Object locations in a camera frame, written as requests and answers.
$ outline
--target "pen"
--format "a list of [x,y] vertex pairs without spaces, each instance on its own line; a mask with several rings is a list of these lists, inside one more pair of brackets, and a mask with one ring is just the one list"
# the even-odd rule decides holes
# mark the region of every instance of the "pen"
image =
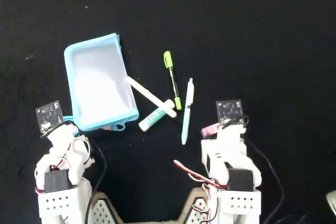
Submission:
[[187,96],[185,99],[185,108],[183,115],[183,126],[182,126],[182,144],[185,145],[188,139],[189,121],[190,121],[190,109],[194,101],[194,84],[193,78],[189,79],[187,87]]
[[181,105],[181,99],[178,93],[179,91],[177,89],[177,83],[176,83],[175,75],[174,75],[173,59],[169,51],[166,51],[163,54],[163,60],[164,60],[164,65],[166,66],[166,69],[169,70],[170,77],[172,78],[173,89],[174,89],[174,101],[175,101],[176,109],[181,110],[182,105]]
[[161,110],[166,112],[169,116],[172,118],[175,118],[177,116],[176,112],[173,111],[171,108],[169,108],[168,105],[164,104],[163,101],[161,101],[159,98],[157,98],[155,95],[153,95],[148,89],[145,89],[143,86],[141,86],[138,82],[133,80],[131,77],[126,77],[127,82],[134,87],[136,90],[138,90],[144,97],[146,97],[148,100],[150,100],[152,103],[154,103],[156,106],[158,106]]

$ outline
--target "light blue pen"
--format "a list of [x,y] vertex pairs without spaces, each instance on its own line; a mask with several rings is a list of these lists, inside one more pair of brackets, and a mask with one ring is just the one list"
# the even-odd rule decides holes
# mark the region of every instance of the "light blue pen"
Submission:
[[183,115],[183,126],[182,126],[182,144],[185,145],[188,139],[188,130],[189,130],[189,121],[190,121],[190,110],[191,105],[194,101],[194,84],[193,78],[189,79],[188,87],[187,87],[187,96],[185,99],[185,108]]

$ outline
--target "light blue pencil case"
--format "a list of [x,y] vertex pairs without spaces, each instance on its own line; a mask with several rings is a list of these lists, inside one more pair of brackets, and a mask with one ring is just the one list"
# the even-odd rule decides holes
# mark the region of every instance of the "light blue pencil case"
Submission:
[[117,34],[109,34],[64,51],[73,120],[83,131],[109,126],[122,131],[139,117],[119,41]]

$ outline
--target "highlighter cap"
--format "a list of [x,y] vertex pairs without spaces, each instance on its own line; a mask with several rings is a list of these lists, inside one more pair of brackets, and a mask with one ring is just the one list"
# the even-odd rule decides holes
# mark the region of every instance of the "highlighter cap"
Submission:
[[176,109],[181,110],[182,109],[182,104],[181,104],[181,99],[180,97],[175,97],[174,98]]
[[172,68],[173,67],[173,60],[172,60],[172,55],[171,55],[170,51],[166,51],[163,54],[163,61],[164,61],[164,65],[166,66],[166,68]]

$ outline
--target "white marker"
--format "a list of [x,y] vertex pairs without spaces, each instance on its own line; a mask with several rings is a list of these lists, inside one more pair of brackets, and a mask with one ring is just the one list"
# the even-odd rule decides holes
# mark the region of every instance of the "white marker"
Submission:
[[158,106],[161,110],[167,113],[172,118],[175,118],[177,116],[176,112],[173,111],[169,106],[164,104],[163,101],[161,101],[159,98],[157,98],[155,95],[153,95],[148,89],[145,89],[143,86],[141,86],[138,82],[133,80],[131,77],[127,76],[126,80],[128,83],[138,90],[144,97],[146,97],[148,100],[150,100],[152,103],[154,103],[156,106]]

